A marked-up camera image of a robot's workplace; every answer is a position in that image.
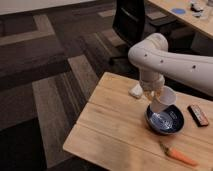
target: blue bowl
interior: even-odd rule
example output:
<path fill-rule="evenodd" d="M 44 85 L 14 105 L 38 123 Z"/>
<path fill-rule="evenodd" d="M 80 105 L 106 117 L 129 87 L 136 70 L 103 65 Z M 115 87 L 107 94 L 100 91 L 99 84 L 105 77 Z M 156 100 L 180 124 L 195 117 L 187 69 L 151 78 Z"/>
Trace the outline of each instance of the blue bowl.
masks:
<path fill-rule="evenodd" d="M 153 130 L 164 135 L 180 131 L 184 125 L 183 114 L 175 105 L 171 105 L 159 113 L 152 112 L 148 106 L 146 119 Z"/>

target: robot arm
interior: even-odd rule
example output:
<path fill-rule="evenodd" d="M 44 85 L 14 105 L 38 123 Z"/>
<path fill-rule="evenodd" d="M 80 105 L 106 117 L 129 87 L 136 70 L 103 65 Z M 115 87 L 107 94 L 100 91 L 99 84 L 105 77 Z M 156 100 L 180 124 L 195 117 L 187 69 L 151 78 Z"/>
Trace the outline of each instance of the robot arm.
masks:
<path fill-rule="evenodd" d="M 139 68 L 144 91 L 160 89 L 165 75 L 213 96 L 213 57 L 169 53 L 168 42 L 159 33 L 134 45 L 128 56 Z"/>

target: wall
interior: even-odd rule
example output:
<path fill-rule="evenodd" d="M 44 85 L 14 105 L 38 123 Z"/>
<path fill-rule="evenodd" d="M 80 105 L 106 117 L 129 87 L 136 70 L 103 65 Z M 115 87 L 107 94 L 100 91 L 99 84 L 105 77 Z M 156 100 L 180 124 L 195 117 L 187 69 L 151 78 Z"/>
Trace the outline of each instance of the wall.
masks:
<path fill-rule="evenodd" d="M 76 4 L 93 0 L 0 0 L 0 15 Z"/>

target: carrot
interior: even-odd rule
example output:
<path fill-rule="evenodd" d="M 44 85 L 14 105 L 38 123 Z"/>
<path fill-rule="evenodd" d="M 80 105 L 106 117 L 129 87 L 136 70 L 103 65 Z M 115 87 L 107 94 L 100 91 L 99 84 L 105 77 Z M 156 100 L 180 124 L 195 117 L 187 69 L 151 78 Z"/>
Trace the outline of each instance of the carrot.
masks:
<path fill-rule="evenodd" d="M 168 150 L 166 151 L 166 154 L 169 157 L 172 157 L 173 159 L 182 161 L 182 162 L 189 164 L 191 166 L 197 166 L 198 165 L 198 163 L 196 161 L 190 159 L 189 157 L 185 156 L 180 151 L 178 151 L 174 148 L 168 148 Z"/>

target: floor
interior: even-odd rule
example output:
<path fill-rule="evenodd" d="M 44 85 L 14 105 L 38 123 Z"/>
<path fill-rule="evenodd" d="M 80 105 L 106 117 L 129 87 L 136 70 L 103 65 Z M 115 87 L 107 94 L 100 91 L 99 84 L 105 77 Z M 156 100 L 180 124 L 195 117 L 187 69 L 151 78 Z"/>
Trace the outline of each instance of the floor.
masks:
<path fill-rule="evenodd" d="M 126 55 L 114 13 L 114 0 L 99 0 L 0 17 L 1 170 L 104 170 L 62 145 L 105 71 L 138 78 L 126 59 L 108 64 Z M 153 31 L 146 24 L 144 36 Z"/>

